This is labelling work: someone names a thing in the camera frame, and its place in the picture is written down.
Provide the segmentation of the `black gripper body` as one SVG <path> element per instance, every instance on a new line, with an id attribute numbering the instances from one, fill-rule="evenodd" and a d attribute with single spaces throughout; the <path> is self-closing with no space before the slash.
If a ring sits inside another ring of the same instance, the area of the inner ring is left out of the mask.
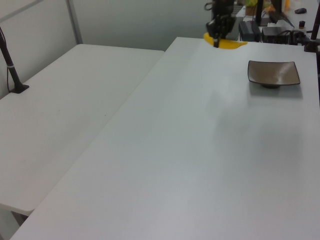
<path id="1" fill-rule="evenodd" d="M 204 5 L 206 11 L 211 12 L 211 20 L 209 26 L 215 28 L 232 28 L 236 17 L 233 14 L 233 0 L 210 0 Z"/>

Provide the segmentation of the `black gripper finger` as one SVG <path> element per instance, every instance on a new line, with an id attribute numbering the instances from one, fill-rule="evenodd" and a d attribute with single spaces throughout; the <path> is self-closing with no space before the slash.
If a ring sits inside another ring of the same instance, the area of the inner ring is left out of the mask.
<path id="1" fill-rule="evenodd" d="M 232 31 L 235 25 L 235 22 L 236 22 L 236 18 L 233 16 L 221 19 L 220 21 L 220 38 L 221 39 L 226 39 L 227 35 Z"/>
<path id="2" fill-rule="evenodd" d="M 213 46 L 215 48 L 218 48 L 220 43 L 220 35 L 221 35 L 220 25 L 215 20 L 212 20 L 206 23 L 206 29 L 207 29 L 208 35 L 213 40 Z"/>

